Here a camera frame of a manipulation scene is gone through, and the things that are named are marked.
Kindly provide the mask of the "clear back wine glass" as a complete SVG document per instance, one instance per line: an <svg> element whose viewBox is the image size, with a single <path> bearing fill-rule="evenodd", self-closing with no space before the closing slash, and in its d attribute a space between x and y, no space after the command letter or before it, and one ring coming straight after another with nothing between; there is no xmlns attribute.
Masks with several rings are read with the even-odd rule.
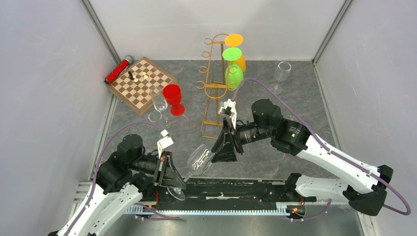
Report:
<svg viewBox="0 0 417 236"><path fill-rule="evenodd" d="M207 145L201 144L197 147L187 161L188 174L183 181L187 182L192 176L202 175L210 167L213 157L214 153L211 152L211 148ZM186 196L181 188L168 187L167 189L169 194L175 199L179 201L185 200Z"/></svg>

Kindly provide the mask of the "clear wine glass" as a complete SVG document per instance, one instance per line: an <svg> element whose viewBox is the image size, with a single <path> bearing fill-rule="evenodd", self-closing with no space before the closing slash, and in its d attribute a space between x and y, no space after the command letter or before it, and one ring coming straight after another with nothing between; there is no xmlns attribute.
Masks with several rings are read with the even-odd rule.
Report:
<svg viewBox="0 0 417 236"><path fill-rule="evenodd" d="M168 121L168 114L166 109L168 103L165 100L164 96L161 93L161 87L152 86L150 87L150 95L154 111L150 112L148 118L151 122L163 121L166 123Z"/></svg>
<svg viewBox="0 0 417 236"><path fill-rule="evenodd" d="M276 94L279 94L283 91L283 88L281 86L281 82L288 79L290 72L291 72L292 66L287 61L281 61L274 72L274 84L273 84L273 90Z"/></svg>
<svg viewBox="0 0 417 236"><path fill-rule="evenodd" d="M202 175L210 167L213 157L214 153L211 152L211 148L207 145L201 144L197 147L187 161L188 174L183 181L187 182L192 176ZM179 201L185 200L186 196L181 188L168 187L167 189L169 194L175 199Z"/></svg>

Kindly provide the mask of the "red wine glass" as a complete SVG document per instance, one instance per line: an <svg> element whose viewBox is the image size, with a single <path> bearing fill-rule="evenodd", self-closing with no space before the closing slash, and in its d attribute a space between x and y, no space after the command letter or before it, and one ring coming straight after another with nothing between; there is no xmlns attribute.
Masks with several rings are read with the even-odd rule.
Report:
<svg viewBox="0 0 417 236"><path fill-rule="evenodd" d="M185 107L181 104L182 93L181 89L176 84L167 85L162 94L169 105L171 105L170 112L174 116L181 116L185 112Z"/></svg>

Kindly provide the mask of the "green wine glass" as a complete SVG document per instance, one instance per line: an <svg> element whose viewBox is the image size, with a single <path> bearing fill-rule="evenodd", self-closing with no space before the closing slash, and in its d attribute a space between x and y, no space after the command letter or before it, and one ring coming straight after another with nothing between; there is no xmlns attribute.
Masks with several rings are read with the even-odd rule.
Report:
<svg viewBox="0 0 417 236"><path fill-rule="evenodd" d="M228 66L225 71L227 87L229 90L235 90L244 78L243 71L234 62L232 63L229 63L229 61L227 62L228 62Z"/></svg>

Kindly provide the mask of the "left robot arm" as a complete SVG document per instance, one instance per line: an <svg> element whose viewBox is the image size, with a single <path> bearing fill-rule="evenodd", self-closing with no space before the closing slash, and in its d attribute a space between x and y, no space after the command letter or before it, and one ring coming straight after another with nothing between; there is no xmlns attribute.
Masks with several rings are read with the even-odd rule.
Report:
<svg viewBox="0 0 417 236"><path fill-rule="evenodd" d="M172 153L167 130L157 141L157 156L146 156L143 139L127 135L117 151L96 170L86 197L70 220L51 236L102 236L135 203L150 200L157 186L185 189Z"/></svg>

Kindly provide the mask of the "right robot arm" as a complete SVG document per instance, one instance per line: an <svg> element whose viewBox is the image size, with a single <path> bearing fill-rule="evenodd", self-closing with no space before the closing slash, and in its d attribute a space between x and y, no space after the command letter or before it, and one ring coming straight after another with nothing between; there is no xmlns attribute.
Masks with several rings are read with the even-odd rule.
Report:
<svg viewBox="0 0 417 236"><path fill-rule="evenodd" d="M211 150L213 163L235 162L245 144L270 139L271 146L279 152L312 162L335 175L331 179L292 173L284 187L287 199L333 199L347 202L363 214L378 215L387 197L391 167L368 165L341 152L305 125L284 118L280 107L268 99L254 102L251 112L252 122L238 124L235 101L227 100L220 106L223 128Z"/></svg>

